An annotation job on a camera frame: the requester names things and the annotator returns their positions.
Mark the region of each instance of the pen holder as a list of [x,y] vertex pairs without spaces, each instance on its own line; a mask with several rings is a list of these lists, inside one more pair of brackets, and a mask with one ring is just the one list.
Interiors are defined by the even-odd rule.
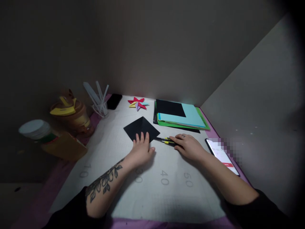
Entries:
[[107,103],[103,103],[100,105],[92,105],[92,108],[95,113],[97,113],[101,118],[106,118],[109,114],[109,110],[107,108]]

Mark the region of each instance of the smartphone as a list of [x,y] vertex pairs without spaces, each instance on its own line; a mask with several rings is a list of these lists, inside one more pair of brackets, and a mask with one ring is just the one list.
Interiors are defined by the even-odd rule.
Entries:
[[112,94],[112,96],[107,101],[107,107],[109,110],[115,110],[122,99],[122,95]]
[[240,177],[238,171],[234,167],[232,161],[226,152],[218,145],[218,142],[212,142],[206,138],[207,146],[210,149],[211,154],[213,154],[218,160],[220,160],[225,166],[227,166],[233,173]]

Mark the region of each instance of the forearm tattoo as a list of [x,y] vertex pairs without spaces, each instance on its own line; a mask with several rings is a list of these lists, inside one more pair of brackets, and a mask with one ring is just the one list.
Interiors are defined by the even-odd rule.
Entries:
[[99,193],[102,187],[103,194],[105,194],[107,190],[110,191],[110,185],[108,184],[108,182],[113,181],[113,174],[115,178],[118,177],[118,170],[122,168],[122,166],[118,164],[120,164],[124,159],[125,158],[123,158],[114,166],[112,166],[111,169],[109,169],[107,172],[105,172],[103,175],[93,181],[93,183],[86,188],[86,199],[88,195],[90,195],[90,193],[92,192],[90,195],[90,203],[92,203],[95,198],[95,192],[97,191]]

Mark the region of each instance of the phone screen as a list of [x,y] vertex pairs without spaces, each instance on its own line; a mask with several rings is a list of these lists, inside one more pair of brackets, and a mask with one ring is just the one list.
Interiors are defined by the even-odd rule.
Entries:
[[219,146],[218,142],[213,142],[211,140],[206,139],[207,146],[209,147],[211,153],[220,160],[225,166],[227,166],[233,173],[239,176],[238,171],[232,164],[229,156],[226,154],[226,152]]

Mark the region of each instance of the origami star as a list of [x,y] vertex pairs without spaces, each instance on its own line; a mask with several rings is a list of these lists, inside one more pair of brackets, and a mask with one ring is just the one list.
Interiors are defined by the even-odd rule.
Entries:
[[128,102],[130,103],[129,107],[130,108],[136,108],[137,111],[140,108],[143,108],[143,109],[146,110],[146,106],[149,105],[147,102],[144,102],[144,98],[139,100],[136,97],[134,97],[133,100],[128,100]]

